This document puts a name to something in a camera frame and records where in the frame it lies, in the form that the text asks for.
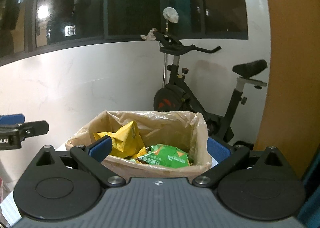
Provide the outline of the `dark window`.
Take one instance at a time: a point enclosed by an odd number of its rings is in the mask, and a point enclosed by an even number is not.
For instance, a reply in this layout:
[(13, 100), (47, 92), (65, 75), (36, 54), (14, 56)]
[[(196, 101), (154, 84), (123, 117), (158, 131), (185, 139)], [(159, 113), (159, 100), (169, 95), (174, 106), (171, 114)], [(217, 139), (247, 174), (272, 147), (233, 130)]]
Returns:
[(96, 43), (139, 41), (155, 28), (180, 39), (248, 39), (245, 0), (1, 0), (1, 64)]

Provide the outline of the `green snack bag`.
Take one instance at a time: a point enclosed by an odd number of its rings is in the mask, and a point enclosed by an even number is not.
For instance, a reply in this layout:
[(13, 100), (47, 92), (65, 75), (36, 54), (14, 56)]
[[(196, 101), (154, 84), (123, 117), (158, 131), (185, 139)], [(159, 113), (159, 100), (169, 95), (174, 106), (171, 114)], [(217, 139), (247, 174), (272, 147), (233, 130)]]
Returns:
[(153, 166), (182, 168), (190, 166), (188, 154), (170, 145), (157, 144), (142, 148), (130, 161)]

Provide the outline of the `yellow snack bag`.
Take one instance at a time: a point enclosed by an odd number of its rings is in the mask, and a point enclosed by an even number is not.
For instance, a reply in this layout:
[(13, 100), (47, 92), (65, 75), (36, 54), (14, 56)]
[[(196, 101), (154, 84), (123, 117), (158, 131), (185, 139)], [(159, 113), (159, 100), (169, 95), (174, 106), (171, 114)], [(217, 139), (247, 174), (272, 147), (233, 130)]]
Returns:
[(93, 136), (97, 141), (99, 138), (109, 136), (112, 140), (110, 155), (120, 158), (132, 158), (142, 148), (146, 148), (139, 133), (135, 121), (131, 121), (114, 132), (94, 132)]

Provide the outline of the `orange wooden door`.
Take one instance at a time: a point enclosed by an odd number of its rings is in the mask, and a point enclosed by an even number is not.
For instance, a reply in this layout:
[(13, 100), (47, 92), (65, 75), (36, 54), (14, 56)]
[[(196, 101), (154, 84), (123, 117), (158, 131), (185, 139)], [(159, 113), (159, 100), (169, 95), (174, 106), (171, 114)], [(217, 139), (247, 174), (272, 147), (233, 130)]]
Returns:
[(268, 0), (271, 65), (255, 149), (275, 145), (301, 177), (319, 146), (319, 0)]

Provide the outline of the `cardboard box with tape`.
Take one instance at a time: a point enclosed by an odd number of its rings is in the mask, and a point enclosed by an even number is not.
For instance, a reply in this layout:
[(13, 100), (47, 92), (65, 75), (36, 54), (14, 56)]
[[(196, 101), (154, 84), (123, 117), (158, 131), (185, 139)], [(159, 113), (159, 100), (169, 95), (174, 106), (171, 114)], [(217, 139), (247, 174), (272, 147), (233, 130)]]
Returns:
[(188, 178), (195, 177), (209, 170), (212, 158), (207, 151), (207, 125), (200, 113), (189, 111), (103, 111), (84, 125), (65, 144), (70, 150), (76, 145), (91, 145), (95, 142), (95, 133), (115, 133), (123, 126), (133, 123), (133, 151), (152, 145), (170, 145), (188, 154), (189, 166), (171, 168), (161, 165), (135, 163), (121, 158), (112, 152), (104, 158), (102, 164), (125, 180), (130, 178)]

